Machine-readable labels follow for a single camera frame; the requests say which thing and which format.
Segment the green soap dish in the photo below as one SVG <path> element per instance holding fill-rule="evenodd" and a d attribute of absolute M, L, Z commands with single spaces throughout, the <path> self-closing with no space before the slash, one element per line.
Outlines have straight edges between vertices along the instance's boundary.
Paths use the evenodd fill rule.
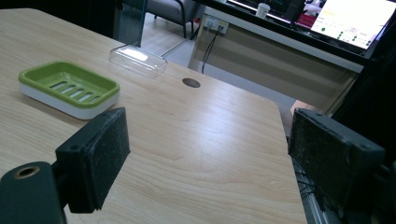
<path fill-rule="evenodd" d="M 117 82 L 64 61 L 22 71 L 19 81 L 24 94 L 78 119 L 93 119 L 120 97 Z"/>

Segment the black cable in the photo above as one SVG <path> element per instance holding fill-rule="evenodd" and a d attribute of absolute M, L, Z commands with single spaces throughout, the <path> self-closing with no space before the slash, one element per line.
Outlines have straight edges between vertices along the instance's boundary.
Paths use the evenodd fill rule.
<path fill-rule="evenodd" d="M 202 74 L 204 73 L 206 61 L 209 58 L 210 51 L 212 51 L 213 45 L 215 44 L 216 37 L 219 35 L 219 33 L 222 30 L 222 28 L 223 28 L 222 26 L 219 26 L 218 30 L 215 33 L 215 36 L 213 37 L 212 41 L 210 41 L 209 45 L 206 48 L 205 55 L 204 55 L 204 58 L 202 60 L 202 62 L 203 62 L 202 63 L 202 71 L 201 71 Z"/>

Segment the wooden table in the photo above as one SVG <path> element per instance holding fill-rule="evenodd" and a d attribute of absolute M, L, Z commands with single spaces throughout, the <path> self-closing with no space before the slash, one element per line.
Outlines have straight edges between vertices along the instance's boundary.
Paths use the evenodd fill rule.
<path fill-rule="evenodd" d="M 158 78 L 108 60 L 122 44 L 33 9 L 0 10 L 0 176 L 87 121 L 21 93 L 20 71 L 67 60 L 120 83 L 131 154 L 93 214 L 69 223 L 305 223 L 277 105 L 169 63 Z M 200 88 L 186 86 L 193 78 Z"/>

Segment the clear plastic lid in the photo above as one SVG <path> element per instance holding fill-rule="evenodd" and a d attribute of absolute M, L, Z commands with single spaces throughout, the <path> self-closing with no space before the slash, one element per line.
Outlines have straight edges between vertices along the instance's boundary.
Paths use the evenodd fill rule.
<path fill-rule="evenodd" d="M 142 76 L 153 78 L 160 76 L 168 65 L 165 58 L 132 45 L 111 50 L 110 61 Z"/>

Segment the monitor screen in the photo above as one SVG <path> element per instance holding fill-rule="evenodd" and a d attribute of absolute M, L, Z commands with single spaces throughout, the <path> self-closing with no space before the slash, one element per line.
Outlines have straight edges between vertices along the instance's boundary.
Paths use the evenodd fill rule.
<path fill-rule="evenodd" d="M 396 8 L 387 0 L 308 0 L 297 24 L 368 49 Z"/>

